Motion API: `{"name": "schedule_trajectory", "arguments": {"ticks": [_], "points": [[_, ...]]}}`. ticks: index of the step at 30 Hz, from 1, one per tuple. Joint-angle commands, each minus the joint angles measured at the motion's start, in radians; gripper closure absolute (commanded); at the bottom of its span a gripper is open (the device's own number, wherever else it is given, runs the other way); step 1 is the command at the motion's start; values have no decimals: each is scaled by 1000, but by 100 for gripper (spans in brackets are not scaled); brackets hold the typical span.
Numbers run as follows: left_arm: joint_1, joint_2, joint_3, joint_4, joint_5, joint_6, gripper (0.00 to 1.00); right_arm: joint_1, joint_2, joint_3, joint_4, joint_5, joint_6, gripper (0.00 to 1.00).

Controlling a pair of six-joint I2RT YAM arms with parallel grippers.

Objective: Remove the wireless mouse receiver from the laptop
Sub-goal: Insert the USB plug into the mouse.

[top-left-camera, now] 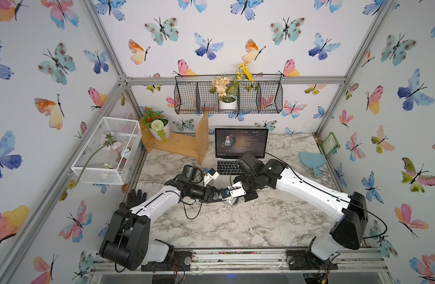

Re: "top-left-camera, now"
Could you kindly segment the grey wireless mouse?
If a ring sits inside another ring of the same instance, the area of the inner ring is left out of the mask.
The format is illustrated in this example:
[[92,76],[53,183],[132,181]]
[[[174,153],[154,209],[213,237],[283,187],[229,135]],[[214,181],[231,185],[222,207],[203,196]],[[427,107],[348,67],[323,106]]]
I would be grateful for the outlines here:
[[239,201],[240,201],[240,198],[239,198],[239,197],[236,197],[236,198],[232,198],[232,199],[230,199],[230,200],[228,201],[228,203],[229,203],[230,206],[235,207],[235,206],[238,205]]

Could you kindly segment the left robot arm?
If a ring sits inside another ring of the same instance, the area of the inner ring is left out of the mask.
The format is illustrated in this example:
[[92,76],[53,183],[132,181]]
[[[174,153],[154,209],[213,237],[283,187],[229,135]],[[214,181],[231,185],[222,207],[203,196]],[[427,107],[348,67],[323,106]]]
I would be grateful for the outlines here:
[[210,182],[218,176],[215,169],[201,171],[186,165],[182,173],[167,181],[150,199],[142,191],[131,191],[127,202],[120,203],[112,215],[99,256],[130,271],[152,264],[172,265],[174,246],[150,240],[151,225],[171,207],[183,204],[185,197],[204,203],[216,202],[219,190]]

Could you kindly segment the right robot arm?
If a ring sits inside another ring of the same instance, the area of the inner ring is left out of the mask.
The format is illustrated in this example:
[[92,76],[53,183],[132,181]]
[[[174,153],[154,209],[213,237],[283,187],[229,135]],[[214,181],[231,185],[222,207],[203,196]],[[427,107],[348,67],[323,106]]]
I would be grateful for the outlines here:
[[236,160],[246,193],[269,187],[308,202],[334,220],[333,226],[311,241],[305,259],[323,264],[342,250],[358,250],[368,223],[367,206],[358,192],[332,190],[298,173],[286,162],[273,158],[263,163],[250,153]]

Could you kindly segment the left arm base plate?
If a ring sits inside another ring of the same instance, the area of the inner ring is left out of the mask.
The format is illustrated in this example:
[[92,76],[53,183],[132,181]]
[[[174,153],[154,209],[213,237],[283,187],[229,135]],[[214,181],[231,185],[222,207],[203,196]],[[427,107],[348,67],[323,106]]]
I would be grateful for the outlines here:
[[141,266],[142,272],[190,271],[193,253],[189,251],[173,250],[167,254],[162,262],[149,262]]

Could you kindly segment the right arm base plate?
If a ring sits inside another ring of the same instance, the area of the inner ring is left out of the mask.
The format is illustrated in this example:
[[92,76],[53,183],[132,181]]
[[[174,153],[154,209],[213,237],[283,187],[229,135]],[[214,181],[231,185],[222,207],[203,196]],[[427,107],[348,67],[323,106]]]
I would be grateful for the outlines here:
[[318,271],[337,270],[338,265],[331,259],[321,260],[306,249],[294,249],[286,251],[286,262],[290,271]]

